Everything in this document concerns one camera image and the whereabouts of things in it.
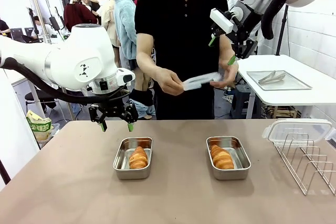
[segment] silver tray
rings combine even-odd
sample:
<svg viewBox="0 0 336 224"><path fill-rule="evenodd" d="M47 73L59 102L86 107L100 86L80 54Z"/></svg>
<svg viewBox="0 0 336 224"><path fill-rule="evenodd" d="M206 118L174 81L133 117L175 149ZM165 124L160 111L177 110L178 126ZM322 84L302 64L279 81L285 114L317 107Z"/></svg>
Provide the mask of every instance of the silver tray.
<svg viewBox="0 0 336 224"><path fill-rule="evenodd" d="M303 81L298 78L292 76L290 73L284 70L277 70L276 75L280 72L284 72L286 74L285 78L281 81L271 82L266 84L259 84L259 80L268 76L273 71L247 71L248 76L252 78L252 80L258 84L265 91L277 91L277 90L310 90L311 86L305 84Z"/></svg>
<svg viewBox="0 0 336 224"><path fill-rule="evenodd" d="M235 166L234 169L222 170L215 167L211 158L211 146L215 144L230 153ZM209 137L206 140L206 146L209 153L212 170L216 179L233 180L245 179L247 177L248 170L251 167L251 162L238 138L234 136Z"/></svg>
<svg viewBox="0 0 336 224"><path fill-rule="evenodd" d="M148 165L142 169L130 169L129 159L135 149L141 146L147 154ZM121 141L113 162L113 168L119 179L144 179L151 172L153 140L150 137L131 137Z"/></svg>

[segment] metal tongs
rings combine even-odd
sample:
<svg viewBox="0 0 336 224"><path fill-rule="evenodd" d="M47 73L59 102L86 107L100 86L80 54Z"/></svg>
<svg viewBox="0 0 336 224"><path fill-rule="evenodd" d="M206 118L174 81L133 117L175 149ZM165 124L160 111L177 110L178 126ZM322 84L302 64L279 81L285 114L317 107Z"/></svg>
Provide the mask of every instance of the metal tongs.
<svg viewBox="0 0 336 224"><path fill-rule="evenodd" d="M267 84L267 83L270 83L270 82L278 82L278 81L282 81L285 78L285 76L286 76L286 73L283 72L283 71L279 75L277 75L277 76L275 76L275 74L276 74L276 71L273 71L268 76L260 79L258 81L258 83L260 85L263 85L263 84Z"/></svg>

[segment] white table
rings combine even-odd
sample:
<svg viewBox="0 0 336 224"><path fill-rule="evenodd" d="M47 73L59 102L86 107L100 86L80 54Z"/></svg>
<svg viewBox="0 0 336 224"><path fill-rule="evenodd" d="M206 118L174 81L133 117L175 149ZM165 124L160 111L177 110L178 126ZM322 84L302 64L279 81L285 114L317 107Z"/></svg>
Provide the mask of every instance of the white table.
<svg viewBox="0 0 336 224"><path fill-rule="evenodd" d="M304 106L302 118L308 118L313 105L336 103L336 80L286 55L251 55L239 60L239 73L250 85L246 119L252 118L255 96L272 106ZM284 70L311 86L311 90L265 91L248 74L248 71Z"/></svg>

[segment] man's hand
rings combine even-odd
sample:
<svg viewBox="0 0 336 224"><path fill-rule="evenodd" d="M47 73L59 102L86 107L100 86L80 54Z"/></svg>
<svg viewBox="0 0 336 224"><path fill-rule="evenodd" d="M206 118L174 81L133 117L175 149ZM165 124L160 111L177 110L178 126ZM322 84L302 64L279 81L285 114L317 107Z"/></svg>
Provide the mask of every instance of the man's hand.
<svg viewBox="0 0 336 224"><path fill-rule="evenodd" d="M228 60L220 60L219 65L225 70L224 80L223 81L212 81L210 82L211 86L215 88L222 89L225 86L229 86L234 83L236 75L238 72L238 64L235 63L231 66L228 65Z"/></svg>
<svg viewBox="0 0 336 224"><path fill-rule="evenodd" d="M160 85L163 92L177 96L184 92L182 81L177 74L165 68L158 68L155 74L155 80Z"/></svg>

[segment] plastic food container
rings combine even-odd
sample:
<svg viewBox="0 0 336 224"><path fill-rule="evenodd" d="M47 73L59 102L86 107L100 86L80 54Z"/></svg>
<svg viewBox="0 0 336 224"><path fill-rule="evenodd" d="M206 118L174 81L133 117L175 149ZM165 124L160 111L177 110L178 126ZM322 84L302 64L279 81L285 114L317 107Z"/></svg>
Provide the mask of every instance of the plastic food container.
<svg viewBox="0 0 336 224"><path fill-rule="evenodd" d="M135 149L141 146L147 154L148 165L142 169L130 169L129 159ZM113 162L119 179L144 179L151 172L153 140L150 137L131 137L121 141Z"/></svg>
<svg viewBox="0 0 336 224"><path fill-rule="evenodd" d="M329 140L336 130L324 119L280 119L268 126L263 134L275 146L303 146L309 142Z"/></svg>
<svg viewBox="0 0 336 224"><path fill-rule="evenodd" d="M213 145L217 145L230 153L235 165L234 169L222 170L215 167L211 158L211 146ZM206 140L206 146L208 149L212 170L216 179L233 180L245 179L247 177L248 170L251 168L251 162L238 138L234 136L209 137Z"/></svg>

